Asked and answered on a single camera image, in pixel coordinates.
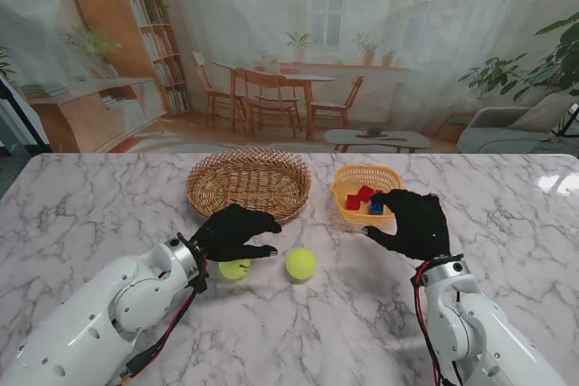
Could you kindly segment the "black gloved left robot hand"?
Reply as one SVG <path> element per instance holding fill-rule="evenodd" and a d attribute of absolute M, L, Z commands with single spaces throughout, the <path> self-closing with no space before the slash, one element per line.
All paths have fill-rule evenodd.
<path fill-rule="evenodd" d="M 260 259 L 276 256 L 278 251 L 271 245 L 253 246 L 249 241 L 263 233 L 277 234 L 281 226 L 273 215 L 252 211 L 232 203 L 215 212 L 196 231 L 190 241 L 214 262 L 230 262 L 240 259 Z"/>

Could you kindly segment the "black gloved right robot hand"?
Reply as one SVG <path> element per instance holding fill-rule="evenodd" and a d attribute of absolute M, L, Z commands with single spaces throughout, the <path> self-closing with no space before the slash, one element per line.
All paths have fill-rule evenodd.
<path fill-rule="evenodd" d="M 450 256 L 447 220 L 436 195 L 394 189 L 389 193 L 376 193 L 372 200 L 394 214 L 396 233 L 387 234 L 374 226 L 366 226 L 363 233 L 368 238 L 409 259 Z"/>

